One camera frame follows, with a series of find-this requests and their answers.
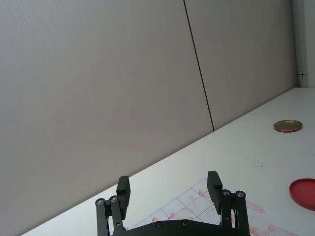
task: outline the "black line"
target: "black line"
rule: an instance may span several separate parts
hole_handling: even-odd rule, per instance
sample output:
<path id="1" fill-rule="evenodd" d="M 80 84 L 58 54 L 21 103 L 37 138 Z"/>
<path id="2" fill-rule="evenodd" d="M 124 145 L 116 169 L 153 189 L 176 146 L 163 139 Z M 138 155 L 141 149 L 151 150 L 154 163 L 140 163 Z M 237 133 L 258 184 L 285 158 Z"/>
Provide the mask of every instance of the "black line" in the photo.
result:
<path id="1" fill-rule="evenodd" d="M 199 59 L 198 59 L 198 54 L 197 54 L 197 50 L 196 50 L 195 41 L 193 39 L 193 35 L 192 35 L 192 31 L 191 31 L 191 26 L 190 26 L 190 21 L 189 21 L 189 17 L 188 17 L 188 12 L 187 12 L 187 7 L 186 7 L 185 0 L 183 0 L 183 2 L 184 2 L 185 12 L 186 12 L 187 21 L 188 21 L 188 25 L 189 25 L 189 30 L 190 30 L 190 34 L 191 34 L 192 44 L 193 44 L 193 48 L 194 48 L 195 54 L 196 54 L 196 59 L 197 59 L 197 63 L 198 63 L 198 68 L 199 68 L 199 73 L 200 73 L 201 82 L 202 82 L 202 86 L 203 86 L 203 91 L 205 93 L 205 97 L 206 97 L 206 101 L 207 101 L 207 106 L 208 106 L 209 116 L 210 116 L 210 120 L 211 120 L 211 125 L 212 125 L 213 131 L 214 131 L 215 127 L 213 126 L 213 121 L 212 121 L 212 116 L 211 116 L 211 112 L 210 112 L 207 92 L 206 92 L 206 88 L 205 88 L 205 83 L 203 82 L 203 77 L 202 77 L 202 73 L 201 73 L 201 69 L 200 69 L 200 63 L 199 63 Z"/>

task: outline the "gold metal lid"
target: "gold metal lid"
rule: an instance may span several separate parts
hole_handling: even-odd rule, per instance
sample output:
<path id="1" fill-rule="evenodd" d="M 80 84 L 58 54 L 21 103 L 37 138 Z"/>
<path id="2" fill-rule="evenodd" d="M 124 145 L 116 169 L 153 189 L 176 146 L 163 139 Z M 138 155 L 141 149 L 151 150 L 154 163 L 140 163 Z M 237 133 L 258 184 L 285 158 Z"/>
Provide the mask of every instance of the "gold metal lid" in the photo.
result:
<path id="1" fill-rule="evenodd" d="M 274 129 L 283 133 L 292 133 L 302 129 L 303 124 L 297 120 L 280 120 L 274 124 Z"/>

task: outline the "gray wall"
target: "gray wall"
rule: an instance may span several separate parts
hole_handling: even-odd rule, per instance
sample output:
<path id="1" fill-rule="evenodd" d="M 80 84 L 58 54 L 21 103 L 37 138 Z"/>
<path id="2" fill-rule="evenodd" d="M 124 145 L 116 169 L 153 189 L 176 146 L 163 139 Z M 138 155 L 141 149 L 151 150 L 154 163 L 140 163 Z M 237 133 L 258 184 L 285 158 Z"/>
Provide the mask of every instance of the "gray wall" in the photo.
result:
<path id="1" fill-rule="evenodd" d="M 186 3 L 215 129 L 295 86 L 291 1 Z"/>
<path id="2" fill-rule="evenodd" d="M 1 235 L 212 131 L 180 0 L 8 1 L 0 29 Z"/>
<path id="3" fill-rule="evenodd" d="M 288 1 L 187 1 L 215 127 L 294 85 Z M 0 229 L 212 132 L 181 0 L 0 3 Z"/>
<path id="4" fill-rule="evenodd" d="M 300 20 L 300 28 L 302 39 L 305 43 L 302 44 L 301 53 L 303 54 L 302 63 L 303 73 L 306 74 L 307 84 L 306 87 L 315 88 L 315 1 L 314 0 L 299 0 L 299 5 L 303 9 L 299 9 L 299 14 L 303 19 Z"/>

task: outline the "red plastic lid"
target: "red plastic lid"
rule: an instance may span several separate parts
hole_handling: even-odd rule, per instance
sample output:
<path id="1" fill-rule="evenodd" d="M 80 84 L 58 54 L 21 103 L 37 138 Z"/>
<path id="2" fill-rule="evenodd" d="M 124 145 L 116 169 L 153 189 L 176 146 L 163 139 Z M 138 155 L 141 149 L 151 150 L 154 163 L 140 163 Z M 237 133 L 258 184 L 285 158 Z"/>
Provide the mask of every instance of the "red plastic lid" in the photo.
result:
<path id="1" fill-rule="evenodd" d="M 290 184 L 290 196 L 300 206 L 315 210 L 315 179 L 301 178 Z"/>

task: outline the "white table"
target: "white table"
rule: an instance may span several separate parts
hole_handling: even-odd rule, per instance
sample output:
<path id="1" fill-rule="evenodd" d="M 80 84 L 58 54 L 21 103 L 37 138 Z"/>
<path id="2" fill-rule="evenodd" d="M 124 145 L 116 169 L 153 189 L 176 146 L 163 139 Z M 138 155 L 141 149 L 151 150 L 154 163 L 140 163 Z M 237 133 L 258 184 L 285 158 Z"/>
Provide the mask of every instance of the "white table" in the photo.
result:
<path id="1" fill-rule="evenodd" d="M 279 133 L 273 124 L 297 119 L 303 129 Z M 293 226 L 315 231 L 315 211 L 297 205 L 288 192 L 298 178 L 315 178 L 315 89 L 294 88 L 130 178 L 126 225 L 133 225 L 190 188 L 207 172 L 223 186 L 279 214 Z M 47 221 L 24 236 L 96 236 L 95 200 L 116 186 Z"/>

